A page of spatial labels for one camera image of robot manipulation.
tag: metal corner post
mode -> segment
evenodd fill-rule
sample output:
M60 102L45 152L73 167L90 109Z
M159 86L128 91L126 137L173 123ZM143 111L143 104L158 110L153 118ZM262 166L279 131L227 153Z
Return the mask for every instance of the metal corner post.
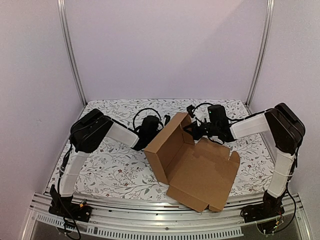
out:
M245 101L245 105L248 107L250 107L252 100L254 98L257 83L259 80L259 75L260 75L262 64L264 61L264 57L267 49L268 37L269 37L271 23L272 23L272 16L274 12L274 5L275 5L275 0L267 0L267 8L266 8L266 14L265 14L265 22L264 22L264 28L262 33L261 46L259 50L258 59L255 65L252 82L249 88L249 93Z
M64 42L65 42L66 51L67 51L67 54L69 57L75 86L78 91L81 103L83 104L83 106L86 106L87 100L86 100L85 92L84 92L84 89L83 89L83 86L82 86L82 83L80 80L80 76L79 76L79 72L78 72L78 68L77 68L77 63L76 63L76 58L74 55L74 50L72 47L70 33L69 33L65 0L57 0L57 4L58 4L58 11L59 11L59 16L60 16L63 38L64 38Z

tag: open cardboard box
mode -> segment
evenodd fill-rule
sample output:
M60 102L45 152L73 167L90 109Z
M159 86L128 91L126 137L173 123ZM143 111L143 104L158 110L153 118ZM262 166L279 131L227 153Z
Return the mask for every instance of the open cardboard box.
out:
M202 212L223 210L240 165L236 151L202 138L196 145L183 130L191 119L178 112L144 149L156 179L169 185L167 195Z

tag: brown cardboard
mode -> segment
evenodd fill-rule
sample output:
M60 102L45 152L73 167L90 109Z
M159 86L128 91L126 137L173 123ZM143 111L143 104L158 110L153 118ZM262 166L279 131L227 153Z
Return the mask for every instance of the brown cardboard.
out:
M206 138L196 145L183 127L190 124L179 112L144 149L156 179L169 184L167 195L202 212L206 207L222 211L240 165L240 157L228 147Z

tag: floral tablecloth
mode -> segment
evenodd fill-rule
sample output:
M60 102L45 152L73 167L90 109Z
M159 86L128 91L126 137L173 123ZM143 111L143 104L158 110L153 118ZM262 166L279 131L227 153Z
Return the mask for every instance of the floral tablecloth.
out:
M97 108L105 115L132 128L134 115L143 108L154 108L162 117L165 114L173 117L177 112L186 112L186 107L190 104L196 106L204 102L225 106L229 118L248 115L240 100L118 99L90 101L82 116ZM199 108L199 111L206 114L206 107ZM154 114L150 110L143 111L136 119L136 126L145 116ZM274 164L261 136L256 134L225 145L240 155L240 167L230 196L260 193L268 188ZM56 183L59 167L68 149L69 143L65 146L56 165L48 183L49 187ZM106 137L83 164L74 191L97 197L165 201L170 200L166 196L167 188L166 184L156 180L143 151L134 151Z

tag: perforated rail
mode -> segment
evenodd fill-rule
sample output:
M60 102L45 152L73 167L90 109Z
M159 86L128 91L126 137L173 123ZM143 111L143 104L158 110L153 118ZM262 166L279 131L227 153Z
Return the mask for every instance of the perforated rail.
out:
M63 227L63 219L61 217L52 216L44 213L37 213L36 219L39 222L46 223L56 227ZM91 223L87 224L86 231L81 230L83 234L97 236L114 240L218 240L232 239L243 236L240 227L233 227L223 230L190 232L190 233L166 233L166 232L133 232L108 229L95 226Z

